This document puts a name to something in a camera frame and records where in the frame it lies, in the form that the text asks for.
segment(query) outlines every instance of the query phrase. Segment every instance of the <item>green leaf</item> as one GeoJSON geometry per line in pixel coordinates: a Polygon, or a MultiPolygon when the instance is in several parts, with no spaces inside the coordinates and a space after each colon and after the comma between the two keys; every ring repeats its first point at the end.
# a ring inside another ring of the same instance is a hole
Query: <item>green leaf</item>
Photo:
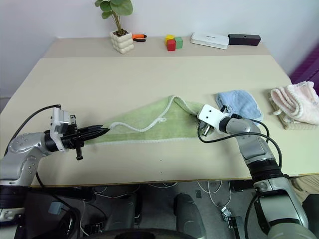
{"type": "Polygon", "coordinates": [[[115,4],[115,5],[119,5],[119,4],[122,4],[122,2],[124,2],[124,0],[110,0],[110,2],[115,4]]]}
{"type": "Polygon", "coordinates": [[[110,12],[103,12],[103,13],[102,13],[102,18],[103,18],[103,19],[107,19],[107,18],[109,18],[109,16],[112,15],[112,14],[113,14],[112,11],[110,11],[110,12]]]}
{"type": "Polygon", "coordinates": [[[123,0],[120,5],[111,2],[111,8],[115,13],[122,16],[131,15],[133,12],[133,6],[130,0],[123,0]]]}
{"type": "Polygon", "coordinates": [[[109,1],[103,1],[100,5],[100,8],[103,12],[110,12],[112,11],[111,9],[111,4],[109,1]]]}
{"type": "Polygon", "coordinates": [[[96,6],[96,7],[100,6],[102,1],[103,1],[103,0],[96,0],[96,2],[94,3],[95,6],[96,6]]]}

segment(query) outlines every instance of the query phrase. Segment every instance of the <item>beige tabletop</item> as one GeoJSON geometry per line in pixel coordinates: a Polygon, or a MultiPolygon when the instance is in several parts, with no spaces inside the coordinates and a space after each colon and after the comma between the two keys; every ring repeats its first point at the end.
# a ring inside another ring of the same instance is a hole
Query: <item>beige tabletop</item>
{"type": "MultiPolygon", "coordinates": [[[[122,56],[103,38],[57,40],[0,115],[1,155],[24,119],[47,105],[61,104],[76,115],[78,126],[84,127],[103,124],[169,95],[216,106],[216,93],[244,89],[255,97],[271,137],[282,150],[283,172],[292,176],[319,173],[319,130],[284,130],[272,115],[268,91],[290,80],[262,44],[220,50],[184,41],[184,48],[172,53],[165,51],[162,39],[150,38],[148,44],[136,43],[131,53],[122,56]]],[[[37,115],[22,132],[49,129],[51,114],[37,115]]],[[[271,149],[277,156],[275,148],[271,149]]],[[[43,183],[65,186],[250,178],[235,139],[212,144],[198,139],[96,144],[85,146],[82,152],[80,161],[74,150],[43,158],[38,169],[43,183]]]]}

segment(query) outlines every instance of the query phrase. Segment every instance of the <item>black box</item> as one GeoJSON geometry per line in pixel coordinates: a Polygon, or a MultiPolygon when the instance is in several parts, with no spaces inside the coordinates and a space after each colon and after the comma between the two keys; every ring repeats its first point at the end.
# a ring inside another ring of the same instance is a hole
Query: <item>black box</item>
{"type": "Polygon", "coordinates": [[[228,34],[228,37],[229,45],[258,46],[261,40],[259,35],[228,34]]]}

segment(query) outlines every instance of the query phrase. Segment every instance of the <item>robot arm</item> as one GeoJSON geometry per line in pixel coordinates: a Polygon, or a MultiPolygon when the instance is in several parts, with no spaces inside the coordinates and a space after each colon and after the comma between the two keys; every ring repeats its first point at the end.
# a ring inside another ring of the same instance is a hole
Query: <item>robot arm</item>
{"type": "Polygon", "coordinates": [[[83,159],[84,141],[105,134],[101,125],[77,128],[75,116],[59,108],[53,109],[51,129],[39,133],[25,133],[14,138],[0,161],[0,225],[21,223],[24,200],[37,172],[40,159],[52,152],[76,149],[77,159],[83,159]]]}
{"type": "MultiPolygon", "coordinates": [[[[198,119],[204,134],[210,127],[228,134],[260,133],[250,119],[232,118],[209,105],[204,105],[198,119]]],[[[308,230],[307,216],[264,139],[249,134],[235,138],[259,197],[255,209],[263,232],[268,238],[316,238],[308,230]]]]}

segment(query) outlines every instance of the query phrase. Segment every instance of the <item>green block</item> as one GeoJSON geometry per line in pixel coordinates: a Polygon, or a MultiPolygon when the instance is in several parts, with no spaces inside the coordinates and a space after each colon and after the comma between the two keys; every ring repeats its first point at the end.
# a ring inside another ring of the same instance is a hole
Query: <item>green block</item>
{"type": "Polygon", "coordinates": [[[176,41],[176,49],[182,48],[183,47],[183,39],[180,36],[175,37],[174,39],[176,41]]]}

